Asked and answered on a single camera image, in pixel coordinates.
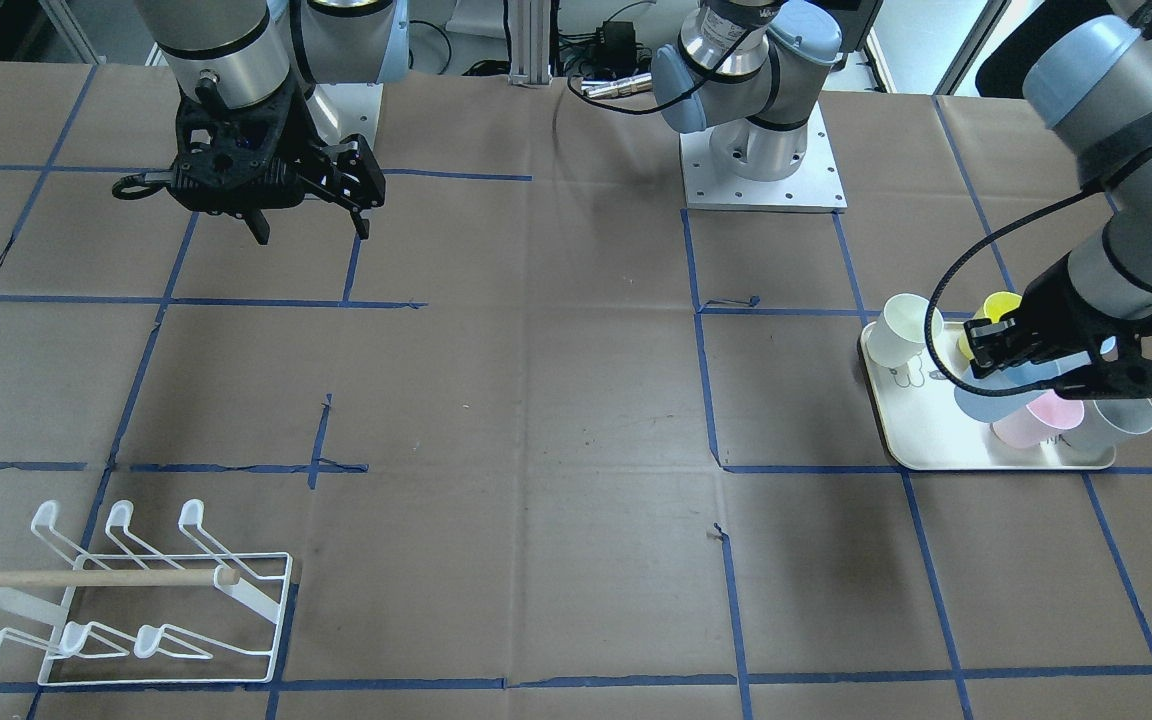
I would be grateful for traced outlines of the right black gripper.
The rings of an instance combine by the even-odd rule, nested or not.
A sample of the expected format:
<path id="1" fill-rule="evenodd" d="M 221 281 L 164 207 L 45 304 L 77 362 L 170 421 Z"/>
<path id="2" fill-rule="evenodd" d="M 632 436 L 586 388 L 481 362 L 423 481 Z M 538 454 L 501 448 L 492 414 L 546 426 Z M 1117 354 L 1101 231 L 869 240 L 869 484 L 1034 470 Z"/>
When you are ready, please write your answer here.
<path id="1" fill-rule="evenodd" d="M 184 209 L 236 213 L 260 247 L 268 247 L 271 237 L 262 210 L 293 209 L 308 192 L 347 210 L 357 236 L 367 240 L 369 213 L 387 196 L 387 179 L 367 138 L 348 135 L 338 145 L 312 147 L 310 124 L 297 85 L 219 115 L 182 96 L 168 192 Z"/>

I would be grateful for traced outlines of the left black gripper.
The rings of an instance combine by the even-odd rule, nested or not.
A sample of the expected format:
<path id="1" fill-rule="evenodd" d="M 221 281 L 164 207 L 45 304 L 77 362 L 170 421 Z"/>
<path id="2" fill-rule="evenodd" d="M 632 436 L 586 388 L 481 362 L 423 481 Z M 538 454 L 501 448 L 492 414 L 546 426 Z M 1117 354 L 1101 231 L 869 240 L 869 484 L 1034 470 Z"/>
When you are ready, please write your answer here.
<path id="1" fill-rule="evenodd" d="M 1152 313 L 1142 319 L 1102 314 L 1075 291 L 1069 260 L 1062 258 L 1026 287 L 1018 309 L 1000 323 L 967 323 L 975 378 L 1005 367 L 1049 363 L 1087 354 L 1098 341 L 1117 338 L 1119 357 L 1064 372 L 1043 388 L 1061 397 L 1152 397 Z"/>

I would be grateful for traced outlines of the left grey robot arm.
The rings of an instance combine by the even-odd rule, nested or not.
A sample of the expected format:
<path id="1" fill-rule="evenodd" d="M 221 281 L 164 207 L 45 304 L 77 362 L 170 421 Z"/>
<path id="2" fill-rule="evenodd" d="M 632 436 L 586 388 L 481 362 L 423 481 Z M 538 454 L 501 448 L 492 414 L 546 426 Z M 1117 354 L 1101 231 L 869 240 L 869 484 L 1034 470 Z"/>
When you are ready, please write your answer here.
<path id="1" fill-rule="evenodd" d="M 1020 100 L 838 92 L 823 118 L 846 211 L 682 215 L 692 318 L 664 338 L 668 376 L 723 414 L 861 397 L 846 332 L 1075 190 L 1073 156 Z"/>

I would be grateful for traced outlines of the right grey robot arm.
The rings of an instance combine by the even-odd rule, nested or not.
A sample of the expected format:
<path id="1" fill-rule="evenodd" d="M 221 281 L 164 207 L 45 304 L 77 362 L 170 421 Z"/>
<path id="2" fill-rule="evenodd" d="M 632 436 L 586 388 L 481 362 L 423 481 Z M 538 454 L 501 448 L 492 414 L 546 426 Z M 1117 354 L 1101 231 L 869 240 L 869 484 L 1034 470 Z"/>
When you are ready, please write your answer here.
<path id="1" fill-rule="evenodd" d="M 168 168 L 118 179 L 120 200 L 169 192 L 183 209 L 247 223 L 306 197 L 344 209 L 367 238 L 387 195 L 370 142 L 334 118 L 329 85 L 384 85 L 408 71 L 403 1 L 138 1 L 179 83 Z"/>

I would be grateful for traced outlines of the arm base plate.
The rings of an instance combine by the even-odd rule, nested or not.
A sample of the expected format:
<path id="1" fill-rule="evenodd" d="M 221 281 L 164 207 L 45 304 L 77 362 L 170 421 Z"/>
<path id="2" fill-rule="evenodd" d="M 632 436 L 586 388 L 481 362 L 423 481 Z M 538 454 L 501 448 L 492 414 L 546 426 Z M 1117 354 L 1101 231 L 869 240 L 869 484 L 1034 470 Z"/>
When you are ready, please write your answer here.
<path id="1" fill-rule="evenodd" d="M 314 119 L 317 136 L 325 145 L 339 145 L 348 136 L 361 135 L 376 149 L 384 88 L 379 83 L 316 85 L 306 108 Z"/>
<path id="2" fill-rule="evenodd" d="M 846 211 L 823 109 L 808 123 L 772 131 L 746 119 L 680 136 L 687 209 L 712 211 Z"/>

